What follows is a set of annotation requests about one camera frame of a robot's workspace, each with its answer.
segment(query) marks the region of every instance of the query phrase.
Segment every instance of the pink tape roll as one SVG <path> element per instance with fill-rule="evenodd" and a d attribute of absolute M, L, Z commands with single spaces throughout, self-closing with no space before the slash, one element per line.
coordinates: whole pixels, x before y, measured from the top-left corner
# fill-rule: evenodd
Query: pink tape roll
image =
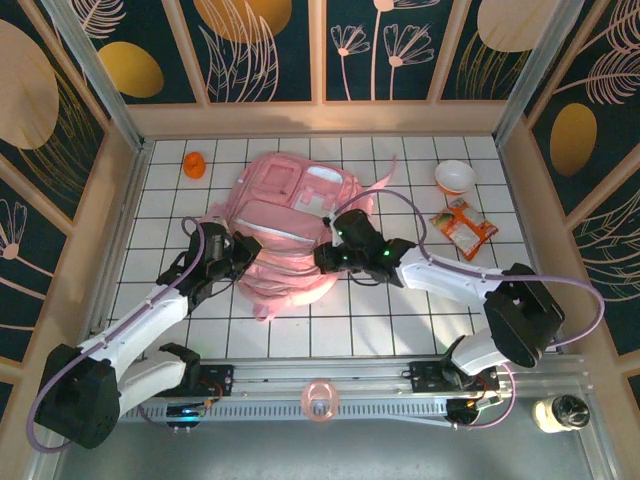
<path fill-rule="evenodd" d="M 328 408 L 324 415 L 316 415 L 313 406 L 318 403 L 328 403 Z M 302 411 L 314 422 L 326 422 L 338 413 L 340 407 L 340 395 L 333 385 L 326 380 L 311 382 L 302 391 Z"/>

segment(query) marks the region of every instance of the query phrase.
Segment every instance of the bottle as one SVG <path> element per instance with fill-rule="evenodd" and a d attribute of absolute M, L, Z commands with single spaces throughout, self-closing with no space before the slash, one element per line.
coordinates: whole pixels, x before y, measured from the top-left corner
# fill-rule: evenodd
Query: bottle
<path fill-rule="evenodd" d="M 575 395 L 544 398 L 533 406 L 533 419 L 546 433 L 580 430 L 590 418 L 589 407 Z"/>

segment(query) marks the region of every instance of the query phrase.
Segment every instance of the wall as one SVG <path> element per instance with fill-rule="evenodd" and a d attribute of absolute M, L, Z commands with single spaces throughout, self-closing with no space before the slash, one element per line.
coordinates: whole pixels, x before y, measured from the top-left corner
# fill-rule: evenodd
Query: wall
<path fill-rule="evenodd" d="M 606 299 L 605 324 L 572 350 L 587 355 L 609 433 L 638 478 L 640 4 L 586 7 L 504 153 L 539 266 L 589 280 Z M 587 294 L 553 291 L 569 333 L 591 321 Z"/>
<path fill-rule="evenodd" d="M 70 5 L 141 132 L 184 138 L 492 131 L 557 3 Z"/>
<path fill-rule="evenodd" d="M 3 3 L 0 38 L 0 478 L 18 479 L 44 361 L 78 339 L 132 151 L 32 2 Z"/>

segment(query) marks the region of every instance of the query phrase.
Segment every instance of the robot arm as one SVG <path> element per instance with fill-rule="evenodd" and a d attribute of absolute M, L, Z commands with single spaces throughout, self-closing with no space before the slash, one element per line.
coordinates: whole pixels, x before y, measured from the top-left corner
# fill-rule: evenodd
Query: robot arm
<path fill-rule="evenodd" d="M 196 260 L 201 241 L 197 231 L 191 235 L 188 251 L 178 255 L 136 308 L 77 348 L 63 344 L 49 354 L 41 386 L 82 352 L 105 344 L 47 392 L 36 413 L 37 423 L 85 448 L 94 448 L 129 409 L 164 390 L 194 387 L 199 377 L 200 356 L 183 346 L 164 345 L 149 358 L 132 364 L 162 332 L 208 299 L 216 282 L 240 278 L 260 251 L 254 238 L 239 233 L 232 237 L 222 224 L 202 223 L 201 227 L 203 254 L 191 273 L 175 287 L 170 286 Z M 153 303 L 152 299 L 162 292 Z"/>
<path fill-rule="evenodd" d="M 378 282 L 483 306 L 489 329 L 458 338 L 441 361 L 440 374 L 461 390 L 482 371 L 507 361 L 534 367 L 564 321 L 560 306 L 542 283 L 495 279 L 535 275 L 525 265 L 515 264 L 503 272 L 436 255 L 425 258 L 412 242 L 386 241 L 362 210 L 350 210 L 326 223 L 336 235 L 333 243 L 314 252 L 323 273 L 365 271 Z"/>
<path fill-rule="evenodd" d="M 385 241 L 361 210 L 350 210 L 327 222 L 341 241 L 314 251 L 323 273 L 365 271 L 379 282 L 426 290 L 469 305 L 481 303 L 489 329 L 462 336 L 449 347 L 437 368 L 429 369 L 429 383 L 448 390 L 465 390 L 476 376 L 506 361 L 535 366 L 564 317 L 540 282 L 504 282 L 483 275 L 533 274 L 524 265 L 508 272 L 464 265 L 432 256 L 425 258 L 412 242 Z M 158 336 L 181 321 L 210 297 L 213 284 L 237 280 L 260 251 L 253 238 L 228 235 L 217 223 L 202 223 L 204 254 L 197 266 L 175 288 L 168 288 L 191 265 L 200 246 L 196 232 L 189 250 L 181 253 L 157 280 L 157 286 L 132 312 L 102 334 L 72 348 L 60 345 L 47 359 L 45 385 L 83 351 L 106 343 L 73 367 L 44 396 L 36 413 L 37 423 L 85 448 L 93 448 L 109 435 L 118 418 L 130 408 L 164 390 L 186 386 L 199 377 L 199 355 L 169 344 L 146 360 L 132 365 Z M 152 298 L 166 290 L 154 304 Z M 141 307 L 149 305 L 143 314 Z"/>

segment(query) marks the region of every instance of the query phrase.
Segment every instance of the snack bag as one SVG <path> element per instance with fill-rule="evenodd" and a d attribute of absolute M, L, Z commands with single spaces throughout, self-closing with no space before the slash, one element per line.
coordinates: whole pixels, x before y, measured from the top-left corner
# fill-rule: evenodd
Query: snack bag
<path fill-rule="evenodd" d="M 431 223 L 458 247 L 468 261 L 476 256 L 483 243 L 498 233 L 495 225 L 462 198 L 433 217 Z"/>

